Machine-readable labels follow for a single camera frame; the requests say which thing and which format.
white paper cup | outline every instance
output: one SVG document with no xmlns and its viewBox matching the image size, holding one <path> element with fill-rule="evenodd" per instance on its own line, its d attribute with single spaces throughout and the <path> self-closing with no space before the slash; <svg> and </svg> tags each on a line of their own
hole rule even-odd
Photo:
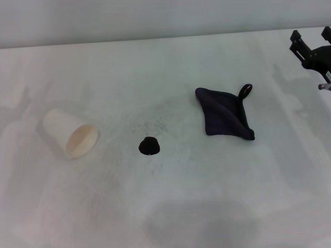
<svg viewBox="0 0 331 248">
<path fill-rule="evenodd" d="M 49 111 L 42 124 L 65 155 L 72 159 L 79 158 L 90 151 L 99 136 L 95 126 L 86 124 L 59 109 Z"/>
</svg>

black cloth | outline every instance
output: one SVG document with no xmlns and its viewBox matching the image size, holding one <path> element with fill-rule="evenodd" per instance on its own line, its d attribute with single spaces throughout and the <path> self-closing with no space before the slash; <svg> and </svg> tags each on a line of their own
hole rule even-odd
<svg viewBox="0 0 331 248">
<path fill-rule="evenodd" d="M 252 88 L 251 84 L 246 84 L 238 96 L 205 88 L 195 90 L 205 116 L 207 135 L 232 135 L 249 141 L 255 139 L 254 131 L 247 124 L 243 106 L 243 100 Z"/>
</svg>

white tabletop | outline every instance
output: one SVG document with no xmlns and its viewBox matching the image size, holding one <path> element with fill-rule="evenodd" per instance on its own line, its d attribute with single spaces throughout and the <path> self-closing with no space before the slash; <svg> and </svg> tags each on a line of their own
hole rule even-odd
<svg viewBox="0 0 331 248">
<path fill-rule="evenodd" d="M 291 33 L 0 50 L 0 246 L 331 247 L 331 92 Z M 207 136 L 194 90 L 247 83 L 256 140 Z M 99 127 L 86 156 L 46 135 L 53 108 Z"/>
</svg>

cup opening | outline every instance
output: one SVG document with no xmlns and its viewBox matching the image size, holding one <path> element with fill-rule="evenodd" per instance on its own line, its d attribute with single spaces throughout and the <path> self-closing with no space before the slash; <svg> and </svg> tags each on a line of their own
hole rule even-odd
<svg viewBox="0 0 331 248">
<path fill-rule="evenodd" d="M 85 124 L 77 128 L 70 136 L 66 152 L 73 158 L 79 158 L 92 149 L 98 139 L 98 129 L 90 124 Z"/>
</svg>

white wall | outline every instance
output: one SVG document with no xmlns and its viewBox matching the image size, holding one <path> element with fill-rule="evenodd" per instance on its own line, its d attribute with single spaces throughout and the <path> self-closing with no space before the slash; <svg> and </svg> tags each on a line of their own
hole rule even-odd
<svg viewBox="0 0 331 248">
<path fill-rule="evenodd" d="M 329 0 L 0 0 L 0 48 L 330 24 Z"/>
</svg>

